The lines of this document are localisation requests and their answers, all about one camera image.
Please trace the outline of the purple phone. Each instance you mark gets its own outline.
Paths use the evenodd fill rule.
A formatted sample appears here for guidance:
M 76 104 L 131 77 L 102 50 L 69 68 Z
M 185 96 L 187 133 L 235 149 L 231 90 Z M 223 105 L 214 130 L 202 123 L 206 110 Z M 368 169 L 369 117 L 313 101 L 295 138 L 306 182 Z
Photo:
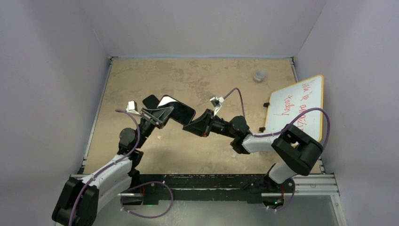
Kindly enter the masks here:
M 164 95 L 157 106 L 157 108 L 165 107 L 173 107 L 173 111 L 169 117 L 183 126 L 189 124 L 196 114 L 193 108 L 169 95 Z

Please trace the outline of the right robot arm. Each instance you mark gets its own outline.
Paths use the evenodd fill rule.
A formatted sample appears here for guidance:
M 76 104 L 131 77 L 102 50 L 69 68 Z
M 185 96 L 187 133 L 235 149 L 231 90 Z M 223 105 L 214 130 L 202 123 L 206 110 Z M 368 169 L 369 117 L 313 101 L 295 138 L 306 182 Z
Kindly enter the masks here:
M 275 151 L 282 162 L 273 165 L 264 179 L 265 188 L 275 192 L 287 179 L 309 175 L 324 150 L 319 141 L 294 125 L 312 111 L 324 112 L 318 107 L 310 108 L 296 116 L 281 131 L 269 134 L 251 133 L 244 116 L 225 121 L 213 115 L 211 110 L 206 110 L 199 118 L 185 125 L 183 130 L 199 137 L 208 137 L 211 132 L 230 137 L 233 139 L 230 145 L 239 154 Z

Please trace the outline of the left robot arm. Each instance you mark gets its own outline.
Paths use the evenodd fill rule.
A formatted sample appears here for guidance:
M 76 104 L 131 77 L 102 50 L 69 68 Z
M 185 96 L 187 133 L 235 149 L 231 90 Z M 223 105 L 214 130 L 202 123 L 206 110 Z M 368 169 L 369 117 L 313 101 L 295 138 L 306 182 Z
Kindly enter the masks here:
M 139 148 L 155 128 L 163 128 L 172 117 L 175 107 L 118 109 L 129 116 L 136 125 L 120 133 L 119 151 L 104 166 L 82 178 L 70 177 L 58 198 L 52 220 L 62 226 L 91 226 L 99 211 L 121 192 L 144 192 L 151 184 L 164 186 L 170 194 L 171 188 L 162 181 L 143 182 L 136 166 L 143 152 Z

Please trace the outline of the black phone on table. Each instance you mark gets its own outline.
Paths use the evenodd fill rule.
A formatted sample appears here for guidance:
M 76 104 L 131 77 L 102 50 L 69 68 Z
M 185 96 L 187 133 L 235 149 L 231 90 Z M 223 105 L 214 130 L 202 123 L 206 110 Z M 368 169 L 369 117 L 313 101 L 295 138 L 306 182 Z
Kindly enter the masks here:
M 157 109 L 160 100 L 155 95 L 149 95 L 142 100 L 143 105 L 146 109 Z

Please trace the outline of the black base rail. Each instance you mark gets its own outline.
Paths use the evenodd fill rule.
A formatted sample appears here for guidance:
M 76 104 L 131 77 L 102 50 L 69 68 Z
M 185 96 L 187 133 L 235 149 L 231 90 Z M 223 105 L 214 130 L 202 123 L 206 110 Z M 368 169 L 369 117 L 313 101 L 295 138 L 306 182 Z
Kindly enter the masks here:
M 145 205 L 159 201 L 241 201 L 282 205 L 295 184 L 277 184 L 263 174 L 141 174 L 130 184 Z

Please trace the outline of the whiteboard with yellow frame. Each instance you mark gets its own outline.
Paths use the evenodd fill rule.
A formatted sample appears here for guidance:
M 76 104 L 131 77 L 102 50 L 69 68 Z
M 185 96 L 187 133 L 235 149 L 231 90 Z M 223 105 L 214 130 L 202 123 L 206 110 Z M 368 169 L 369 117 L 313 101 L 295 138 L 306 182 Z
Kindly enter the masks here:
M 264 133 L 281 131 L 300 113 L 310 108 L 322 108 L 324 77 L 319 74 L 271 93 Z M 301 116 L 294 125 L 321 141 L 323 113 L 315 110 Z

